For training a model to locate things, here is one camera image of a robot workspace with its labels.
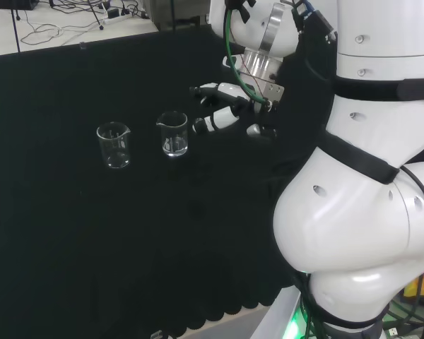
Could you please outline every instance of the green cable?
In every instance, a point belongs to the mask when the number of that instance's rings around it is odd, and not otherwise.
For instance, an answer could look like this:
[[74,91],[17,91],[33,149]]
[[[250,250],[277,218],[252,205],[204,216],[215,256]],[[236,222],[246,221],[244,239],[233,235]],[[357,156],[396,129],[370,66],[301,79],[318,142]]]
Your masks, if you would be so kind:
[[234,62],[232,62],[232,54],[231,54],[231,48],[229,47],[229,33],[231,29],[231,15],[232,11],[228,10],[228,14],[226,16],[226,49],[228,51],[228,60],[230,61],[232,72],[234,73],[236,79],[239,81],[240,87],[246,92],[246,94],[250,97],[250,99],[253,99],[255,102],[258,102],[260,104],[264,104],[266,100],[262,97],[259,97],[253,90],[251,90],[246,83],[239,77],[239,73],[237,72],[237,69],[235,68]]

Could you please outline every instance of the black table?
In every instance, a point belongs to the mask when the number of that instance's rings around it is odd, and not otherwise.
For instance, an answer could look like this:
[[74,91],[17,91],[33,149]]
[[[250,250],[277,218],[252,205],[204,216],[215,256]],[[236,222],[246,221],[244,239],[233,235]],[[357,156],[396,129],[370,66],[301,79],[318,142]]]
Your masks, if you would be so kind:
[[[223,55],[202,28],[0,56],[0,339],[181,335],[291,285],[267,179],[311,151],[332,93],[292,57],[276,144],[190,134],[167,159],[157,117],[209,115],[188,89],[232,81]],[[108,121],[132,130],[129,168],[102,163]]]

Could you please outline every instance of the empty beaker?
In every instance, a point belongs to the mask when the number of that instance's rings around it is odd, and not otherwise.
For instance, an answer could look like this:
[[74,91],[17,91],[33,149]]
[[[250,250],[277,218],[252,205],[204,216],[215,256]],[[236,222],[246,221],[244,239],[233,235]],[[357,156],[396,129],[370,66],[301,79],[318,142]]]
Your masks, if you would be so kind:
[[169,157],[179,157],[187,152],[188,119],[184,113],[165,112],[157,120],[162,132],[162,149]]
[[102,157],[109,168],[123,168],[130,163],[130,129],[120,122],[109,122],[98,128]]

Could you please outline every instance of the white floor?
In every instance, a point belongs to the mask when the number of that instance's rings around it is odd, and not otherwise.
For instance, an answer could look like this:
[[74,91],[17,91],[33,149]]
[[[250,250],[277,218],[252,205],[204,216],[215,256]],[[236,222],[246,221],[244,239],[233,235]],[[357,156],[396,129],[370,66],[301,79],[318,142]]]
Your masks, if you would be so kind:
[[[126,6],[134,4],[134,0],[124,0]],[[122,6],[121,0],[112,0],[112,6]],[[38,24],[50,23],[52,25],[63,26],[87,26],[88,28],[66,28],[59,37],[54,37],[49,42],[44,42],[38,45],[29,45],[23,42],[20,43],[20,50],[30,51],[34,49],[43,49],[50,47],[57,47],[63,44],[78,44],[79,42],[90,42],[97,40],[106,40],[116,37],[125,37],[129,35],[143,34],[147,32],[157,32],[157,28],[154,26],[151,20],[140,19],[136,16],[133,18],[131,15],[118,17],[112,20],[108,20],[104,25],[104,30],[99,30],[99,25],[95,22],[93,13],[90,12],[79,12],[65,14],[59,11],[55,11],[50,8],[49,4],[39,3],[33,11],[26,11],[28,15],[28,22],[32,23],[36,28]],[[25,37],[28,33],[31,33],[33,29],[27,23],[24,11],[19,11],[20,21],[16,21],[17,31],[19,39]],[[104,14],[98,13],[99,19],[104,17]],[[40,30],[48,29],[45,32],[32,34],[28,38],[24,39],[24,42],[36,44],[48,40],[53,35],[56,35],[59,31],[49,26],[43,27]],[[16,53],[16,37],[14,35],[13,21],[11,18],[11,11],[0,9],[0,55]]]

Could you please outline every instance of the yellow component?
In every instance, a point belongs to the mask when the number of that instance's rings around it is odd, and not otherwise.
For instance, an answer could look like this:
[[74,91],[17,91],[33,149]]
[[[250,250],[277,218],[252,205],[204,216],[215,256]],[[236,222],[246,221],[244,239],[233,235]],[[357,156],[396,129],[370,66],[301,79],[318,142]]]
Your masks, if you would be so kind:
[[[416,297],[416,295],[418,294],[418,281],[419,281],[419,279],[416,278],[414,281],[410,282],[404,288],[404,297],[405,298]],[[424,278],[423,278],[423,286],[421,287],[421,296],[424,296]]]

